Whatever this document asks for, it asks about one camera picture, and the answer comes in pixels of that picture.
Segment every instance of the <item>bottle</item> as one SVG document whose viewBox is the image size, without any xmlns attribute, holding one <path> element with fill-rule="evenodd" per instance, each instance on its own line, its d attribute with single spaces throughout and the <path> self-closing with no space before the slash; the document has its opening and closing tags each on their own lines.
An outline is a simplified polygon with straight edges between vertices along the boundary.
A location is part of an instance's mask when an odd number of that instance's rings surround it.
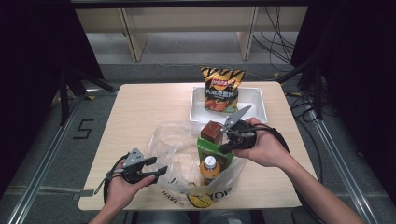
<svg viewBox="0 0 396 224">
<path fill-rule="evenodd" d="M 214 178 L 220 174 L 220 165 L 213 156 L 207 156 L 200 164 L 200 172 L 203 178 L 203 184 L 208 185 Z"/>
</svg>

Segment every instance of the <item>black stand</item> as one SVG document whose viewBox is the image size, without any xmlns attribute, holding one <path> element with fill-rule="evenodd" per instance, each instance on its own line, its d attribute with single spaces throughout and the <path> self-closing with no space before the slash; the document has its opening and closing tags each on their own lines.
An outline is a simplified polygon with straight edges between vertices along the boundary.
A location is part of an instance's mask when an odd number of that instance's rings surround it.
<svg viewBox="0 0 396 224">
<path fill-rule="evenodd" d="M 314 108 L 317 112 L 318 119 L 323 119 L 321 115 L 321 73 L 319 64 L 325 61 L 325 57 L 332 51 L 332 48 L 335 45 L 335 41 L 338 39 L 338 34 L 342 27 L 345 25 L 342 20 L 342 16 L 346 15 L 346 3 L 348 0 L 344 0 L 340 6 L 334 10 L 332 16 L 327 21 L 323 31 L 321 32 L 318 42 L 315 45 L 311 56 L 308 60 L 299 66 L 297 66 L 294 70 L 288 72 L 283 77 L 279 77 L 276 81 L 279 83 L 283 83 L 292 77 L 303 73 L 301 79 L 298 82 L 298 88 L 300 91 L 307 91 L 310 85 L 314 85 Z"/>
<path fill-rule="evenodd" d="M 114 88 L 105 82 L 91 77 L 90 75 L 84 73 L 83 71 L 74 68 L 74 67 L 66 67 L 59 78 L 59 93 L 61 95 L 61 106 L 62 106 L 62 120 L 61 125 L 67 120 L 69 116 L 69 103 L 67 97 L 67 86 L 76 96 L 84 95 L 87 90 L 84 85 L 81 83 L 81 79 L 86 79 L 91 83 L 105 89 L 106 91 L 118 91 L 119 89 Z"/>
</svg>

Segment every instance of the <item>wooden table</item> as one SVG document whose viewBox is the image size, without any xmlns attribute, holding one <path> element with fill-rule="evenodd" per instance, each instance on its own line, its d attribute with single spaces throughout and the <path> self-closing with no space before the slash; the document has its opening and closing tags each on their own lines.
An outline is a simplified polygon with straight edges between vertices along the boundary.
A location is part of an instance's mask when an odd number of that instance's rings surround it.
<svg viewBox="0 0 396 224">
<path fill-rule="evenodd" d="M 120 88 L 84 189 L 96 189 L 105 173 L 120 156 L 137 147 L 143 151 L 163 121 L 189 120 L 193 87 L 204 83 L 128 84 Z M 241 88 L 260 88 L 268 125 L 285 137 L 291 155 L 313 176 L 311 161 L 291 115 L 281 86 L 277 82 L 245 82 Z M 103 188 L 97 195 L 82 197 L 81 210 L 100 210 Z M 277 168 L 265 168 L 247 161 L 239 184 L 231 197 L 214 203 L 210 209 L 260 209 L 294 207 L 300 202 L 286 175 Z M 140 190 L 127 210 L 180 210 L 150 189 Z"/>
</svg>

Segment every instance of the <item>plastic bag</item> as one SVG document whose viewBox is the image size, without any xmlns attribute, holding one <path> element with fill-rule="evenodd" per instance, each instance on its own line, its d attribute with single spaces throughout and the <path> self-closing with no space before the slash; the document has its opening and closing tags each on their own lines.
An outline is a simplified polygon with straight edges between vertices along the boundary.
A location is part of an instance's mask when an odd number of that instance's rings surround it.
<svg viewBox="0 0 396 224">
<path fill-rule="evenodd" d="M 199 186 L 203 177 L 199 171 L 197 139 L 204 126 L 189 121 L 165 122 L 148 143 L 146 154 L 157 157 L 155 164 L 146 167 L 148 171 L 168 166 L 157 185 L 149 187 L 171 203 L 205 208 L 229 197 L 237 187 L 246 159 L 236 157 L 209 185 Z"/>
</svg>

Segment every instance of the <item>chip bag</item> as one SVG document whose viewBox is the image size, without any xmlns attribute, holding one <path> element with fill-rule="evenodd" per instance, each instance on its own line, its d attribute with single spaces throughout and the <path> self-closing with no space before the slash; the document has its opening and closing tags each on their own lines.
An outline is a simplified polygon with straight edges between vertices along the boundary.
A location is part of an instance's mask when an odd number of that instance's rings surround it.
<svg viewBox="0 0 396 224">
<path fill-rule="evenodd" d="M 245 71 L 201 67 L 205 77 L 205 109 L 234 113 L 238 111 L 238 86 Z"/>
</svg>

